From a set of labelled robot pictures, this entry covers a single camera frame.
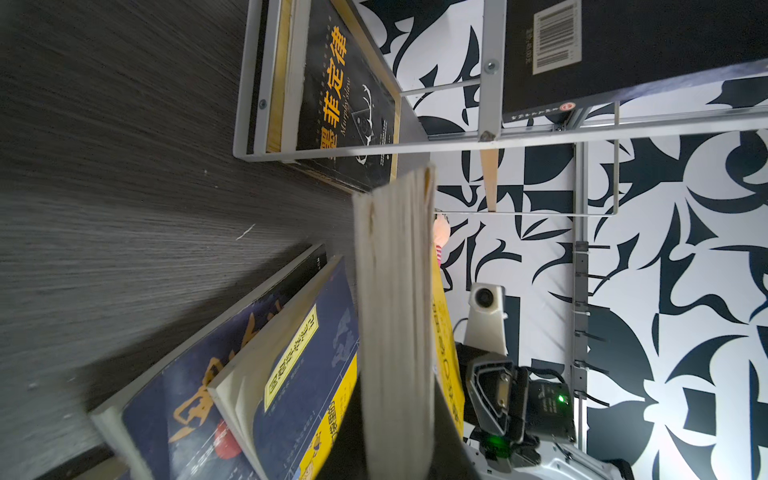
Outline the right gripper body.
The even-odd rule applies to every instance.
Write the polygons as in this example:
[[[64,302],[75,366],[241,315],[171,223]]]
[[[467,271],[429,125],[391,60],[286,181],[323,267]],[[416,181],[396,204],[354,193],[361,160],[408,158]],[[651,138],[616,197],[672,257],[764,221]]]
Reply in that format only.
[[[465,364],[465,394],[470,423],[508,444],[576,440],[571,390],[554,370],[484,352]]]

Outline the yellow cartoon book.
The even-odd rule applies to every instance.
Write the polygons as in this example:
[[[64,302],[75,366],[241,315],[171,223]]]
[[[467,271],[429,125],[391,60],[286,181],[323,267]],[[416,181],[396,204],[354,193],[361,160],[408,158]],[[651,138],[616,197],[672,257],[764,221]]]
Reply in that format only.
[[[435,373],[435,168],[353,198],[362,432],[371,479],[470,479]]]

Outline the navy book yellow label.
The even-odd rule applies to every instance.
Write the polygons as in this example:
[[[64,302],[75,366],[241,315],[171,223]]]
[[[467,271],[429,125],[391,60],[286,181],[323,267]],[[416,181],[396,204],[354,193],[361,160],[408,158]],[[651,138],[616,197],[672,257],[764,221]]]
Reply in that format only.
[[[334,256],[229,361],[210,395],[259,479],[314,479],[358,377],[359,329]]]

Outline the dark purple portrait book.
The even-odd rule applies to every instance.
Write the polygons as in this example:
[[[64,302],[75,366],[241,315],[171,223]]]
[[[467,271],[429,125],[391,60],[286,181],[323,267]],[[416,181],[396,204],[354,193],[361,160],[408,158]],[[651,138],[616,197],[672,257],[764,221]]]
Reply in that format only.
[[[309,247],[91,411],[125,478],[255,478],[207,387],[327,261]]]

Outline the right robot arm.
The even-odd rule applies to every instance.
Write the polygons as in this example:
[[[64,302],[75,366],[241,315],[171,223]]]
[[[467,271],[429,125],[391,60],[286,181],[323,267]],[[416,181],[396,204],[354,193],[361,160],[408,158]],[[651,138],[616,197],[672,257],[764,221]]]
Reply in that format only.
[[[550,368],[459,344],[466,399],[465,449],[482,479],[632,479],[623,459],[599,460],[578,448],[574,399]]]

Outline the plush doll pink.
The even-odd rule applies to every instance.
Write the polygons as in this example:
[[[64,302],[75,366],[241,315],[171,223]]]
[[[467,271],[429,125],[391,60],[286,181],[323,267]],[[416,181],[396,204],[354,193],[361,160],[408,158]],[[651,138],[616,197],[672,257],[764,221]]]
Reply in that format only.
[[[442,213],[438,213],[433,223],[433,241],[435,245],[436,259],[439,265],[443,263],[442,250],[448,243],[450,235],[451,226],[447,217]]]

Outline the white wooden book shelf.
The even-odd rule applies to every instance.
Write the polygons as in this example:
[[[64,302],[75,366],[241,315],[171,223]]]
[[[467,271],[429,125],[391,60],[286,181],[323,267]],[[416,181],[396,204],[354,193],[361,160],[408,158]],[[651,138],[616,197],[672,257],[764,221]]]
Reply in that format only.
[[[336,179],[310,166],[313,160],[332,160],[336,157],[349,159],[379,156],[392,161],[390,176],[398,172],[396,161],[416,156],[428,157],[432,153],[448,151],[478,151],[482,157],[483,172],[488,175],[485,184],[494,189],[498,169],[490,158],[504,148],[550,146],[572,143],[585,147],[589,141],[606,140],[615,144],[624,139],[651,136],[696,135],[749,131],[767,126],[767,109],[764,106],[741,107],[730,110],[689,112],[646,117],[623,117],[616,114],[613,120],[590,120],[582,108],[568,113],[561,126],[532,126],[506,128],[502,122],[501,99],[503,67],[495,59],[501,52],[500,35],[504,28],[500,23],[506,9],[498,1],[487,1],[483,6],[483,27],[492,36],[492,45],[482,51],[482,73],[479,78],[465,81],[465,86],[488,90],[490,95],[480,102],[478,128],[457,134],[428,135],[422,141],[400,141],[398,137],[406,119],[413,114],[407,105],[408,92],[402,90],[386,65],[380,52],[375,49],[370,34],[363,25],[354,6],[349,1],[335,1],[332,8],[345,27],[349,28],[354,42],[360,45],[366,64],[373,76],[394,101],[394,139],[389,143],[373,142],[336,149],[271,151],[268,147],[270,128],[277,125],[283,136],[288,134],[284,122],[298,116],[297,109],[287,106],[287,84],[279,75],[287,72],[289,55],[281,48],[290,46],[292,23],[283,16],[280,1],[252,1],[248,5],[245,41],[238,93],[233,155],[249,163],[279,162],[295,167],[342,190],[355,193],[358,186],[346,179]]]

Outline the black barcode book on shelf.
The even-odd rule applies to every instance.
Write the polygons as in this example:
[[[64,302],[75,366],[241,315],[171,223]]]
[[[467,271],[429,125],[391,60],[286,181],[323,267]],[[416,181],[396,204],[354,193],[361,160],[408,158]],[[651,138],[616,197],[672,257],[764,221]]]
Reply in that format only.
[[[506,13],[506,122],[767,68],[764,0],[511,1]]]

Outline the black Murphy law book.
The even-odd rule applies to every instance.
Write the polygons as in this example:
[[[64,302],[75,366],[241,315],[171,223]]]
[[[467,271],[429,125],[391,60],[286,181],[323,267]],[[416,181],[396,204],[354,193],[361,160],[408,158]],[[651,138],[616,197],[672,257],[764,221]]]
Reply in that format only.
[[[399,101],[349,1],[292,6],[279,149],[393,144]]]

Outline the wall hook rail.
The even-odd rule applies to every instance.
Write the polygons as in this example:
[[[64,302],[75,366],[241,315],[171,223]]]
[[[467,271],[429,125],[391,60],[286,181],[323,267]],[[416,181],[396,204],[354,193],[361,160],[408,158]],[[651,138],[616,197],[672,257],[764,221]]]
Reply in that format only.
[[[594,339],[589,334],[589,216],[588,216],[588,156],[587,145],[574,145],[575,183],[574,183],[574,216],[573,216],[573,295],[572,321],[573,335],[571,346],[571,387],[575,397],[576,444],[580,450],[587,452],[587,363],[589,352],[588,340]]]

